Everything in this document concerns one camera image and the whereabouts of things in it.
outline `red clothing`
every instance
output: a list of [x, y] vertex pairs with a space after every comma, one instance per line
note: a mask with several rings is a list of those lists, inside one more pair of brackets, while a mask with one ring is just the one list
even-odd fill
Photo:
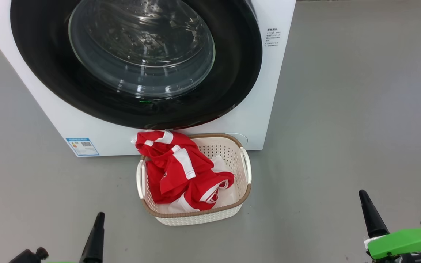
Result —
[[149, 189], [155, 203], [180, 198], [190, 211], [211, 209], [220, 188], [234, 183], [230, 172], [214, 173], [214, 163], [186, 135], [170, 131], [138, 133], [136, 148], [146, 162]]

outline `blue label sticker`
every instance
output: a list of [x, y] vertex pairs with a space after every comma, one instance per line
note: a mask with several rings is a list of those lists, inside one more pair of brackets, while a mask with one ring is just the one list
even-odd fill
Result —
[[98, 156], [97, 149], [89, 138], [66, 138], [77, 156]]

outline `basket handle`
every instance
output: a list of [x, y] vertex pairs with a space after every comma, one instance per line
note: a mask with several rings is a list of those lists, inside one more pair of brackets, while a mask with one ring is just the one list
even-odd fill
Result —
[[137, 184], [137, 193], [141, 199], [144, 199], [145, 196], [145, 164], [144, 160], [140, 160], [137, 164], [136, 170], [136, 184]]
[[248, 184], [251, 183], [251, 162], [249, 161], [249, 156], [246, 150], [243, 147], [240, 147], [241, 160], [243, 160], [243, 170], [246, 178], [248, 179]]

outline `gray floor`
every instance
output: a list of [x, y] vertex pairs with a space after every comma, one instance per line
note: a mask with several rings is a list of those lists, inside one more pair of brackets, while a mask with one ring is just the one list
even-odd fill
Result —
[[75, 158], [0, 53], [0, 262], [76, 261], [98, 211], [105, 262], [368, 262], [357, 198], [391, 231], [421, 219], [421, 1], [298, 3], [264, 150], [241, 211], [161, 225], [137, 156]]

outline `washing machine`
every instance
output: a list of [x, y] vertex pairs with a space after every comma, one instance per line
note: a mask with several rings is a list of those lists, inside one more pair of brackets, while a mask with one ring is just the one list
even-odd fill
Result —
[[75, 155], [142, 130], [264, 145], [295, 0], [0, 0], [0, 50]]

